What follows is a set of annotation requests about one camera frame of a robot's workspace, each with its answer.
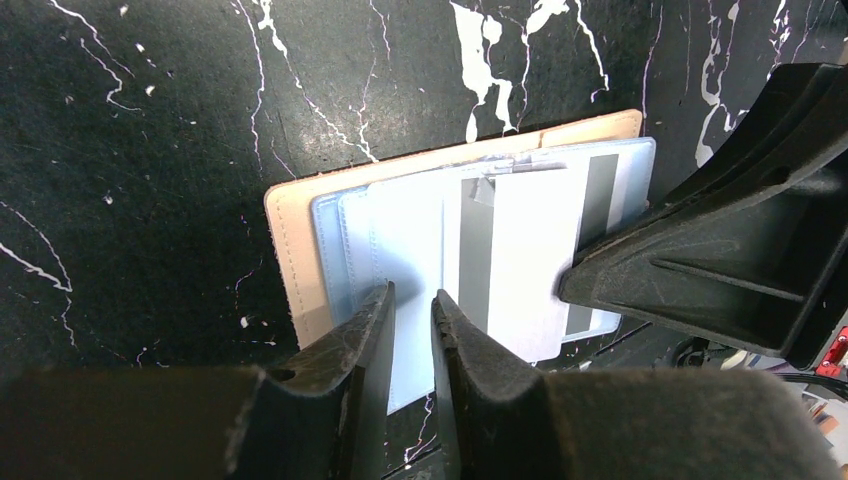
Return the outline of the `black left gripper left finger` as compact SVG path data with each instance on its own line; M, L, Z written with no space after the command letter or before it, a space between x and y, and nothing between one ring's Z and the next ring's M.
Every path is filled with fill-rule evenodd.
M377 479L395 287L281 365L48 369L1 388L5 479Z

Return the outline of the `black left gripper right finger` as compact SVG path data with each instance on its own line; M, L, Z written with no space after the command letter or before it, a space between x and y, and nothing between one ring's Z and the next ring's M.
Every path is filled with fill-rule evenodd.
M798 397L751 370L545 373L431 304L449 479L838 479Z

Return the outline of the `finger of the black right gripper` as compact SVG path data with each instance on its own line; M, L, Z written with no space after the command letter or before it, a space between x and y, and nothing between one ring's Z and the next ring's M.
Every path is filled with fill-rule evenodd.
M577 255L568 303L817 368L847 324L847 70L778 67L707 163Z

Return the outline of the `white card black stripe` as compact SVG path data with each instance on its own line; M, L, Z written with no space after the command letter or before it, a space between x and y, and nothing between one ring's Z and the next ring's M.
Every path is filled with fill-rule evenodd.
M472 323L524 361L560 350L554 287L574 256L585 168L459 178L444 196L442 287Z

